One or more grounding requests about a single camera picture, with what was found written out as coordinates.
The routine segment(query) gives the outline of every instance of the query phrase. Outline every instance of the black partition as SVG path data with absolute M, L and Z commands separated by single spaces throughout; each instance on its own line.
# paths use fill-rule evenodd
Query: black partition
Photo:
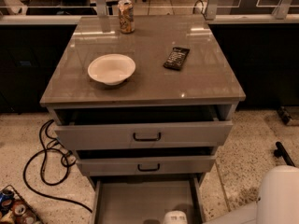
M 0 25 L 0 112 L 46 111 L 39 100 L 76 25 Z
M 299 105 L 299 24 L 209 24 L 245 94 L 239 108 Z

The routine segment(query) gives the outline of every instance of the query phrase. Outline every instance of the drawer front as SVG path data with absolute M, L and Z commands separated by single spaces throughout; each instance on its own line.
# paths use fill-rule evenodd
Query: drawer front
M 223 145 L 231 121 L 58 126 L 55 130 L 70 150 L 203 147 Z
M 209 172 L 215 156 L 101 159 L 78 161 L 83 175 L 162 175 Z

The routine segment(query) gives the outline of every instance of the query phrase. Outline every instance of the drawer handle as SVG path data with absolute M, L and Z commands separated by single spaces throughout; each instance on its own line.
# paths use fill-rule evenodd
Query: drawer handle
M 159 169 L 160 169 L 160 163 L 158 163 L 157 168 L 149 168 L 149 169 L 142 169 L 141 164 L 138 164 L 138 170 L 140 172 L 155 172 L 158 171 Z
M 137 142 L 152 142 L 152 141 L 159 141 L 161 139 L 161 133 L 158 132 L 158 136 L 156 138 L 137 138 L 136 133 L 133 133 L 133 138 Z

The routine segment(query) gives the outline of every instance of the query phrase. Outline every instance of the can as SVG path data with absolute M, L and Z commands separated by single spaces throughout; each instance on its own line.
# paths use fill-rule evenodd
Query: can
M 130 0 L 120 0 L 118 4 L 121 32 L 130 34 L 135 29 L 133 4 Z

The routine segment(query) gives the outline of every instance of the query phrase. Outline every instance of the cabinet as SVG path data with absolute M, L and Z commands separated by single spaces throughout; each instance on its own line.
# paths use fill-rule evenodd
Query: cabinet
M 147 223 L 149 211 L 162 223 L 172 209 L 199 223 L 199 185 L 245 94 L 201 16 L 137 16 L 135 26 L 124 35 L 117 17 L 82 18 L 41 104 L 95 188 L 92 223 Z M 174 46 L 191 50 L 179 72 L 163 67 Z M 136 63 L 117 86 L 87 74 L 109 53 Z

